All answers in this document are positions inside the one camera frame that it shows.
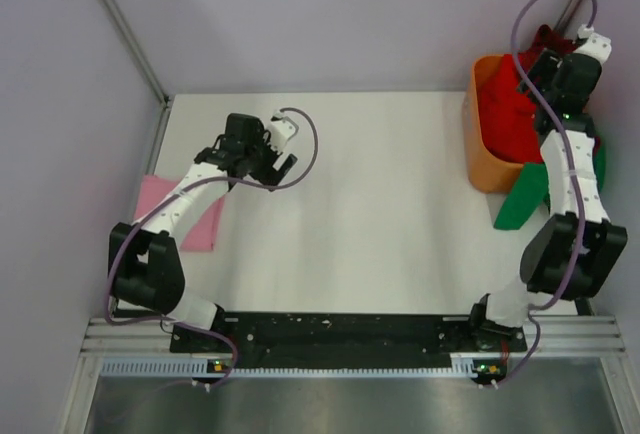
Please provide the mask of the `red teddy bear t-shirt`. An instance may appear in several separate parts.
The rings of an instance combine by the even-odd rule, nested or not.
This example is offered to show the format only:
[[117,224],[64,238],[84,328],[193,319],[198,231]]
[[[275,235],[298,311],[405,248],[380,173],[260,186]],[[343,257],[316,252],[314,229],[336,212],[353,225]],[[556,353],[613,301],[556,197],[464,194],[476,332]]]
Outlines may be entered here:
[[500,160],[540,164],[543,160],[534,129],[536,106],[517,91],[519,82],[513,58],[505,54],[478,88],[483,143]]

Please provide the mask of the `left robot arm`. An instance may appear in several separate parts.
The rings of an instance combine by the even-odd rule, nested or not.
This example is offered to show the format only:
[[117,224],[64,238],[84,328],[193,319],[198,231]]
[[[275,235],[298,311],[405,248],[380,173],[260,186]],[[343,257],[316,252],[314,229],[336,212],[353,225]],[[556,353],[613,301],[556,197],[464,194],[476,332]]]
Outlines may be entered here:
[[218,307],[187,285],[180,247],[206,211],[241,180],[278,186],[297,158],[286,153],[299,127],[284,113],[268,123],[230,114],[214,144],[194,158],[180,182],[132,224],[119,223],[109,238],[109,298],[144,308],[153,317],[184,323],[205,350],[226,341]]

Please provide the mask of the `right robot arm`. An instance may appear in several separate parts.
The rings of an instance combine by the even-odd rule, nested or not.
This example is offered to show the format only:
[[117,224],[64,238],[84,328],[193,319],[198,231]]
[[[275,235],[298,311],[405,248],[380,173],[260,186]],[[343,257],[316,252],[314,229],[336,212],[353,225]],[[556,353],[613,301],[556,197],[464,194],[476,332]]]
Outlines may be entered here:
[[611,222],[600,199],[596,128],[586,111],[603,60],[584,49],[565,55],[545,49],[518,85],[536,105],[549,218],[524,249],[518,279],[473,305],[466,334],[478,349],[515,336],[536,309],[532,293],[550,295],[544,309],[594,297],[627,244],[626,229]]

